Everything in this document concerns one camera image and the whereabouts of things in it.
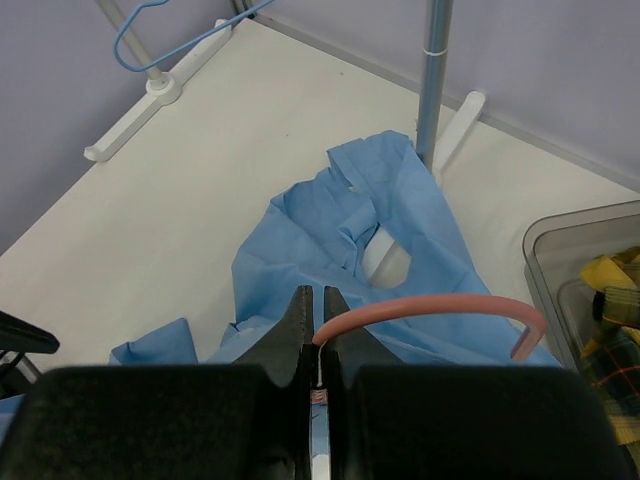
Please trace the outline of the yellow plaid shirt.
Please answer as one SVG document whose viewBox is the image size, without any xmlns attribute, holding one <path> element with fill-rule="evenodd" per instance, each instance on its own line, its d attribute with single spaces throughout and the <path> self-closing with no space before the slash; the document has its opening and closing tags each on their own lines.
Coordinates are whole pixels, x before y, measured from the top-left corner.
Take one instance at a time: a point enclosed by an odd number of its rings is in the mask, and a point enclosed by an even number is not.
<svg viewBox="0 0 640 480">
<path fill-rule="evenodd" d="M 617 442 L 639 451 L 639 248 L 587 263 L 581 280 L 594 291 L 595 330 L 581 351 L 581 371 L 603 402 Z"/>
</svg>

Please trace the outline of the light blue wire hanger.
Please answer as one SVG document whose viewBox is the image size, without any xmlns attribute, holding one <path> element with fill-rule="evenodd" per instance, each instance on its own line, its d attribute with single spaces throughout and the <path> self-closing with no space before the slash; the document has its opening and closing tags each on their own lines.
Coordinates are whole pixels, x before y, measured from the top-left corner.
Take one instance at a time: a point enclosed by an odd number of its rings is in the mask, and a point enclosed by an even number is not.
<svg viewBox="0 0 640 480">
<path fill-rule="evenodd" d="M 238 23 L 252 17 L 269 1 L 120 1 L 128 33 L 134 33 L 146 50 L 137 60 L 124 44 L 124 35 L 113 40 L 113 56 L 123 68 L 141 72 L 149 65 L 167 63 L 181 53 L 180 48 L 201 38 L 218 20 Z"/>
</svg>

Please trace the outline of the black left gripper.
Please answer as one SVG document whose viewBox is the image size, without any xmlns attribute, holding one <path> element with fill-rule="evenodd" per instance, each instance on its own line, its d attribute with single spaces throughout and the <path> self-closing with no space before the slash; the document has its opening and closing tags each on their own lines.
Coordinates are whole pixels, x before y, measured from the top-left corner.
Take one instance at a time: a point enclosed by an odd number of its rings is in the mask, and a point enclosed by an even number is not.
<svg viewBox="0 0 640 480">
<path fill-rule="evenodd" d="M 60 342 L 52 333 L 4 311 L 0 316 L 1 394 L 24 394 L 42 375 L 28 354 L 55 354 Z"/>
</svg>

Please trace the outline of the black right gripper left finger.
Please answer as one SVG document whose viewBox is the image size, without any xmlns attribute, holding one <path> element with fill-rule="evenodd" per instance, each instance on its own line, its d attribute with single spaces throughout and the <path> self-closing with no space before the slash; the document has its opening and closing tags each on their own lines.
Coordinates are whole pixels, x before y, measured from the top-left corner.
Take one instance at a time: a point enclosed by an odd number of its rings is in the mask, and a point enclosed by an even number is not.
<svg viewBox="0 0 640 480">
<path fill-rule="evenodd" d="M 313 293 L 229 364 L 51 371 L 9 429 L 13 479 L 307 479 Z"/>
</svg>

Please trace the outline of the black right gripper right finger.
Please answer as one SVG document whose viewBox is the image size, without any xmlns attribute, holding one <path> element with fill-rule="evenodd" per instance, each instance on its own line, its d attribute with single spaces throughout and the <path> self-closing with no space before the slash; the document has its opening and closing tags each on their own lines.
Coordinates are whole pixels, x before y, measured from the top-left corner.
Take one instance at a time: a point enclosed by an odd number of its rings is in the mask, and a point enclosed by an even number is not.
<svg viewBox="0 0 640 480">
<path fill-rule="evenodd" d="M 350 311 L 324 293 L 324 324 Z M 559 368 L 408 365 L 369 331 L 323 345 L 328 479 L 634 479 L 602 407 Z"/>
</svg>

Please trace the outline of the pink wire hanger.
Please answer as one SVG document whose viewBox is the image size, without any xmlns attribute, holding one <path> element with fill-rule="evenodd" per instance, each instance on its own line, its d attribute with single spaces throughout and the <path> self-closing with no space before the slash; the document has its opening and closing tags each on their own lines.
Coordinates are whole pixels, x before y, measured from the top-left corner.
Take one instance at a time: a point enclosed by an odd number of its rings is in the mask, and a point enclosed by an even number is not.
<svg viewBox="0 0 640 480">
<path fill-rule="evenodd" d="M 318 347 L 358 328 L 396 320 L 436 314 L 484 314 L 520 322 L 523 332 L 511 350 L 511 359 L 523 362 L 547 331 L 547 322 L 534 307 L 501 296 L 449 293 L 419 295 L 374 303 L 339 314 L 325 323 L 312 337 Z"/>
</svg>

